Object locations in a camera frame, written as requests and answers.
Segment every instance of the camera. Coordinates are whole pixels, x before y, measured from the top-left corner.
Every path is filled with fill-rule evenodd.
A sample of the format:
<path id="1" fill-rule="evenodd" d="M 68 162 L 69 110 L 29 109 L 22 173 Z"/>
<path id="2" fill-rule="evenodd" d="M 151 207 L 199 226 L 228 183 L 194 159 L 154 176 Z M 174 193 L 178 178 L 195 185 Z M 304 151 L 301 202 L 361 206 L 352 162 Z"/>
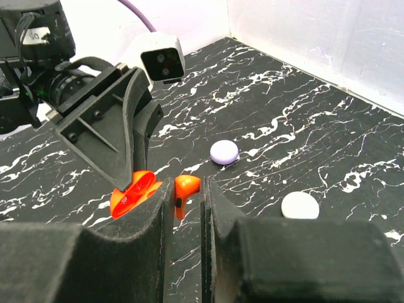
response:
<path id="1" fill-rule="evenodd" d="M 122 62 L 142 68 L 151 86 L 153 81 L 178 82 L 185 74 L 185 59 L 178 37 L 160 32 L 137 36 Z"/>

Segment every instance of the orange object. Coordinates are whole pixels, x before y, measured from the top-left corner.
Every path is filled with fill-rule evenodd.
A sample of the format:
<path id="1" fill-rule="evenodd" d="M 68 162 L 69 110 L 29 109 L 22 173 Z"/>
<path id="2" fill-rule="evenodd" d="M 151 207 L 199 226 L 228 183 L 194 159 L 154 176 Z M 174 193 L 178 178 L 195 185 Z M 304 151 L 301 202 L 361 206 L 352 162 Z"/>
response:
<path id="1" fill-rule="evenodd" d="M 175 178 L 175 215 L 183 220 L 186 214 L 186 201 L 189 196 L 199 192 L 201 179 L 193 175 L 179 175 Z"/>
<path id="2" fill-rule="evenodd" d="M 114 192 L 112 193 L 110 199 L 111 216 L 114 219 L 117 219 L 123 216 L 129 210 L 136 207 L 138 201 L 148 191 L 150 186 L 155 182 L 156 182 L 156 175 L 153 172 L 150 172 L 149 170 L 141 170 L 138 172 L 134 172 L 132 184 L 126 191 L 122 192 L 118 189 L 114 189 Z"/>
<path id="3" fill-rule="evenodd" d="M 163 184 L 163 182 L 156 182 L 152 186 L 150 186 L 147 191 L 142 195 L 142 197 L 138 200 L 138 202 L 132 207 L 135 208 L 145 202 L 148 198 L 154 195 L 156 190 Z"/>

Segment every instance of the label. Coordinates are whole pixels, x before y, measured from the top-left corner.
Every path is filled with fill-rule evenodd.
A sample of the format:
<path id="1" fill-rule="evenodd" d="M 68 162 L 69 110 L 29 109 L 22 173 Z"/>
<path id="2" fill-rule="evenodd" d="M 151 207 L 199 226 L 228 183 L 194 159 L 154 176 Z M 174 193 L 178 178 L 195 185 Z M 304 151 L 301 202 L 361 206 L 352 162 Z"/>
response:
<path id="1" fill-rule="evenodd" d="M 49 42 L 46 40 L 46 35 L 50 33 L 51 31 L 48 27 L 30 28 L 27 30 L 23 45 L 48 44 Z"/>

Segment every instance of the screw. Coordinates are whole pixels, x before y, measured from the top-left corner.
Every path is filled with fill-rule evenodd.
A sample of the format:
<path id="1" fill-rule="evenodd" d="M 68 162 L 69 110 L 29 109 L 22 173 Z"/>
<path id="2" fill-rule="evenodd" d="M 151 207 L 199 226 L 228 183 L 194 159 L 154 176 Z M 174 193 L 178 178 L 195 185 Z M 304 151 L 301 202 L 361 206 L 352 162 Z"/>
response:
<path id="1" fill-rule="evenodd" d="M 96 110 L 94 112 L 94 118 L 96 118 L 97 120 L 101 120 L 102 119 L 102 113 L 99 110 Z"/>
<path id="2" fill-rule="evenodd" d="M 72 143 L 76 143 L 77 140 L 78 140 L 77 135 L 75 133 L 69 133 L 68 134 L 68 139 Z"/>

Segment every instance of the white wall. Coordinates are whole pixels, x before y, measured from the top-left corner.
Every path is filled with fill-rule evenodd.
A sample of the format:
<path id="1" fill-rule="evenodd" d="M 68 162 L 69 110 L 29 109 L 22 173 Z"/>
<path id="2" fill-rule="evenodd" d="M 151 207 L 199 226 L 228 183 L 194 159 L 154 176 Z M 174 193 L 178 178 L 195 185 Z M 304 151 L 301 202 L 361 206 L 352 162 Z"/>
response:
<path id="1" fill-rule="evenodd" d="M 61 3 L 76 42 L 73 60 L 95 56 L 116 64 L 132 39 L 148 31 L 117 0 L 61 0 Z M 184 54 L 230 35 L 226 0 L 132 0 L 132 3 L 157 31 L 178 36 Z M 41 105 L 38 118 L 44 121 L 48 111 L 48 106 Z M 0 135 L 0 140 L 9 135 Z"/>
<path id="2" fill-rule="evenodd" d="M 404 114 L 401 0 L 229 0 L 233 37 Z"/>

